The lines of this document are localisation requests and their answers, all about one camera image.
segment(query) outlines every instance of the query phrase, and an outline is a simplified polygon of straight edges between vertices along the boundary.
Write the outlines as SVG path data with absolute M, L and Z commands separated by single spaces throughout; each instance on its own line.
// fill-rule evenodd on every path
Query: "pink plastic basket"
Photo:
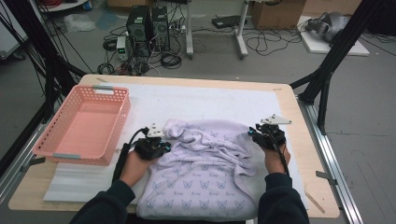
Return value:
M 33 152 L 52 161 L 109 165 L 130 107 L 126 88 L 77 85 Z

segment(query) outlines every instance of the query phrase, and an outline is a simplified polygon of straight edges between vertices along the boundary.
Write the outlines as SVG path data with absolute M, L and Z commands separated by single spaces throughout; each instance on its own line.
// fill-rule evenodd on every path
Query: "gray floor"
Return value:
M 82 13 L 79 9 L 71 12 Z M 102 9 L 96 9 L 87 14 L 97 21 L 102 13 Z M 211 27 L 205 20 L 193 22 Z M 118 20 L 110 29 L 124 23 L 125 20 Z M 68 34 L 67 37 L 89 67 L 95 70 L 104 60 L 102 43 L 108 32 L 109 30 L 94 30 Z M 396 53 L 396 43 L 383 44 L 375 39 L 369 40 Z M 330 89 L 326 130 L 363 221 L 396 223 L 396 152 L 393 146 L 396 125 L 393 115 L 396 108 L 393 100 L 396 95 L 395 58 L 364 40 L 360 42 L 371 55 L 347 56 L 336 70 Z M 160 73 L 150 70 L 147 76 L 290 84 L 315 71 L 325 57 L 323 54 L 308 53 L 300 42 L 289 44 L 286 49 L 266 57 L 249 50 L 248 57 L 241 61 L 233 36 L 197 33 L 194 43 L 197 53 L 193 60 L 180 54 L 183 58 L 180 68 L 167 70 L 160 67 Z M 282 42 L 269 42 L 269 48 L 283 46 Z M 71 63 L 87 70 L 70 47 L 66 50 L 69 51 Z M 3 156 L 44 99 L 29 61 L 1 62 L 0 69 L 0 156 Z M 0 207 L 2 223 L 38 223 L 42 217 L 57 222 L 60 222 L 58 218 L 63 218 L 61 222 L 67 222 L 73 216 L 73 213 L 33 214 L 10 211 L 5 203 Z M 336 220 L 312 219 L 312 222 L 345 221 L 339 217 Z

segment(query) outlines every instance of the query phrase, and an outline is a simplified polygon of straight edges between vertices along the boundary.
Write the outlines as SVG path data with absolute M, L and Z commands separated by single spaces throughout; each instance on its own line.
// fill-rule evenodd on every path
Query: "dark sleeve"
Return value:
M 120 180 L 107 191 L 99 192 L 87 202 L 70 223 L 122 223 L 127 218 L 126 206 L 134 199 L 132 189 Z
M 260 198 L 259 223 L 309 223 L 300 194 L 292 187 L 291 178 L 283 174 L 265 177 L 267 188 Z

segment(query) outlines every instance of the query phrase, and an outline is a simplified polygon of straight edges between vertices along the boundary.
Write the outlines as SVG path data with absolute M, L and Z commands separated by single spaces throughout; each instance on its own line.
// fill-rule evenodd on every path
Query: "person's left hand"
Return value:
M 132 187 L 143 177 L 149 166 L 155 161 L 142 160 L 137 152 L 130 152 L 122 169 L 120 180 Z

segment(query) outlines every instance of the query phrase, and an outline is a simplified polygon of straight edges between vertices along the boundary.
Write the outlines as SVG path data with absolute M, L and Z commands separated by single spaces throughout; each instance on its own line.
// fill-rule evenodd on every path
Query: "white mat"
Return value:
M 129 142 L 138 129 L 156 123 L 163 127 L 168 119 L 230 119 L 254 127 L 262 118 L 273 114 L 282 116 L 276 95 L 269 91 L 243 91 L 229 89 L 168 87 L 155 85 L 135 85 L 120 83 L 105 83 L 107 86 L 126 87 L 130 91 L 131 110 L 122 130 L 117 148 Z M 280 126 L 288 132 L 286 126 Z M 58 164 L 55 175 L 44 197 L 45 201 L 87 202 L 100 190 L 110 186 L 115 163 L 119 154 L 116 153 L 113 162 L 108 167 Z M 251 192 L 256 195 L 256 202 L 265 191 L 264 154 L 258 151 L 253 160 L 259 173 L 253 178 L 247 178 Z M 290 175 L 293 187 L 302 195 L 306 208 L 308 203 L 304 187 L 299 175 L 294 157 L 290 161 Z M 147 176 L 136 186 L 134 192 L 136 204 L 145 187 Z
M 302 16 L 298 21 L 301 24 L 308 21 L 311 17 Z M 304 31 L 304 26 L 298 27 L 300 31 Z M 322 53 L 327 54 L 330 51 L 329 43 L 326 42 L 321 36 L 317 35 L 314 31 L 311 32 L 301 32 L 303 42 L 310 53 Z M 353 56 L 369 56 L 370 52 L 361 44 L 361 42 L 356 41 L 355 46 L 349 51 L 347 55 Z

